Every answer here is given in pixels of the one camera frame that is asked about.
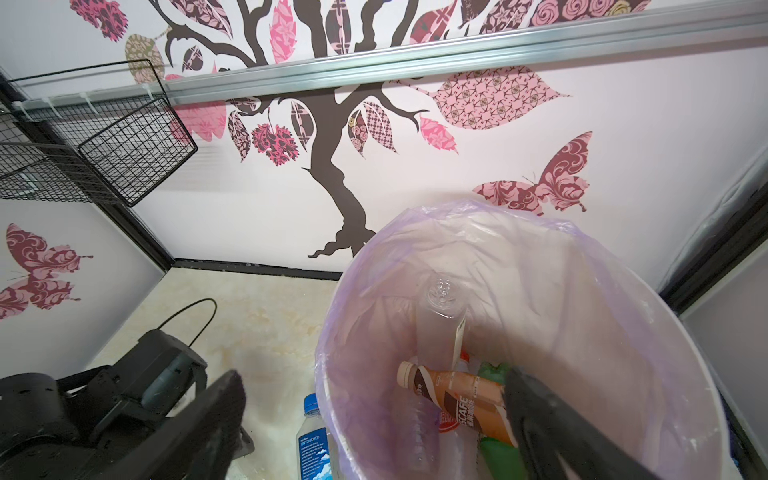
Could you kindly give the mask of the clear rectangular bottle green label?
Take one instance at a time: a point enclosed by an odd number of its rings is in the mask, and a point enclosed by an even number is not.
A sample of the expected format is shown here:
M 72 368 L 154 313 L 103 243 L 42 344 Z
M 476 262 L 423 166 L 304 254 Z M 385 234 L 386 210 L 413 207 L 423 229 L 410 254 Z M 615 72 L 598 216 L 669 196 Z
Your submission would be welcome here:
M 435 371 L 454 369 L 463 344 L 468 292 L 458 280 L 433 272 L 415 310 L 417 358 Z

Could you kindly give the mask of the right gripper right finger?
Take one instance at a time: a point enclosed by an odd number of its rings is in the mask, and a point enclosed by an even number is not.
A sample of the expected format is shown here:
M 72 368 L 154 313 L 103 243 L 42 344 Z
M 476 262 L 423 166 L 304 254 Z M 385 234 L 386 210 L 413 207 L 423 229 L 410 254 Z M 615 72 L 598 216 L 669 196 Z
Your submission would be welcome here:
M 507 418 L 530 479 L 655 479 L 534 376 L 505 377 Z

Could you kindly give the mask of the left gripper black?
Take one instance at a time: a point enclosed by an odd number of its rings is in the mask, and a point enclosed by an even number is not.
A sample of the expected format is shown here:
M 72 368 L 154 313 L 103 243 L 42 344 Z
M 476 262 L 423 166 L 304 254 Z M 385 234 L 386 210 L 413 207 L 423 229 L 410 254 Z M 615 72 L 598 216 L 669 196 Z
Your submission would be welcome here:
M 113 365 L 1 381 L 4 479 L 101 479 L 213 383 L 205 360 L 159 330 Z

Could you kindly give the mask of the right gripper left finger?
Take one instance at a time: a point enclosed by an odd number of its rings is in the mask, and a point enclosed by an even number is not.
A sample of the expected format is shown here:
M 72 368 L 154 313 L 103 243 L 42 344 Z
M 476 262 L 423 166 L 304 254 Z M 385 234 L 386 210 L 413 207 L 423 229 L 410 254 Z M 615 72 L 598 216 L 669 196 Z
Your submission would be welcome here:
M 223 479 L 231 462 L 248 454 L 245 406 L 242 378 L 229 370 L 99 477 Z

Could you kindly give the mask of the brown bottle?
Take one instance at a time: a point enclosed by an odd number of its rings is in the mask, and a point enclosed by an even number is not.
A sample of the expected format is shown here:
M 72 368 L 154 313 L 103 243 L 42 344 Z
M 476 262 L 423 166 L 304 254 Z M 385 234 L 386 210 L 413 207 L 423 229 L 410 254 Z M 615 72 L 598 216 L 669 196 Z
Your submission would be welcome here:
M 459 424 L 518 446 L 501 384 L 466 372 L 433 371 L 408 361 L 400 363 L 397 383 L 434 403 Z

